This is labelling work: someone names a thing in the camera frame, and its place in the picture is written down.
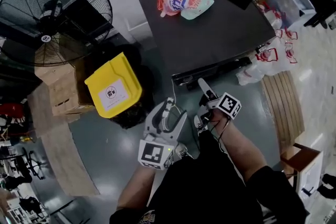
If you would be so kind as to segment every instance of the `black fan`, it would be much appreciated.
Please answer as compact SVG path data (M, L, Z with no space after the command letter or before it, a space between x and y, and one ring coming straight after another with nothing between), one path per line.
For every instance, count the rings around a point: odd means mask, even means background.
M92 52L111 24L109 0L1 0L1 51L27 65L63 65Z

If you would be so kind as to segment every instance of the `black sleeve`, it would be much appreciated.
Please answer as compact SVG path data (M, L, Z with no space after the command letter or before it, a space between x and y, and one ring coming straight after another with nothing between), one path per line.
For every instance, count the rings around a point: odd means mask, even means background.
M265 166L252 175L246 186L263 206L273 212L277 223L304 224L307 212L284 173Z
M144 214L144 210L123 208L110 217L110 224L137 224Z

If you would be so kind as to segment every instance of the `printed label on yellow lid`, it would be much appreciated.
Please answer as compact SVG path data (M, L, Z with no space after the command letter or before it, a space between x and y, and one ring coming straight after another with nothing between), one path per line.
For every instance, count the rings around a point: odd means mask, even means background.
M105 111L109 111L111 108L114 108L129 98L121 79L118 79L104 90L99 92L98 96Z

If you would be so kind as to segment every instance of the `gray floor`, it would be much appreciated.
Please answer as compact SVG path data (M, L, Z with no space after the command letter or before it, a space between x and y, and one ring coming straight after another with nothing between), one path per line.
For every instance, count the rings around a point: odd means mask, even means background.
M173 96L171 80L164 73L157 49L144 53L143 63L151 68L155 76L155 102L159 103L165 97ZM235 124L260 148L268 164L272 167L277 166L280 161L278 141L261 84L241 87L237 84L234 73L231 73L212 81L210 85L216 92L227 91L241 101L243 108ZM175 87L175 92L178 105L187 109L192 119L202 96L200 89L188 92L184 88ZM101 195L76 198L74 204L64 213L73 223L79 223L87 218L91 218L89 223L108 223L121 190L138 165L138 146L143 124L124 130L117 124L101 118L94 111L82 115L79 120L71 123L70 129L83 163ZM188 146L192 155L197 156L191 122L185 124L180 140ZM48 167L41 142L28 144L27 147L29 150L35 150L38 158L46 163L44 170L47 178L34 179L38 198L46 205L48 211L56 210L72 197L66 196L58 185ZM157 188L163 176L164 172L157 174L153 189Z

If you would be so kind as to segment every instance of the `sneaker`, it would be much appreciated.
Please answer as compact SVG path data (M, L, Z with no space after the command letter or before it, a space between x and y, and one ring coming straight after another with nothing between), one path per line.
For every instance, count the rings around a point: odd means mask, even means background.
M198 131L198 134L202 133L203 131L208 130L208 126L203 125L197 115L194 116L194 124Z
M177 145L176 148L175 148L175 153L176 153L177 156L179 156L181 159L182 159L183 157L185 157L185 156L189 156L189 157L193 158L193 156L190 155L190 154L188 153L188 149L187 149L187 147L186 147L184 144L182 144L182 143L178 143L178 145Z

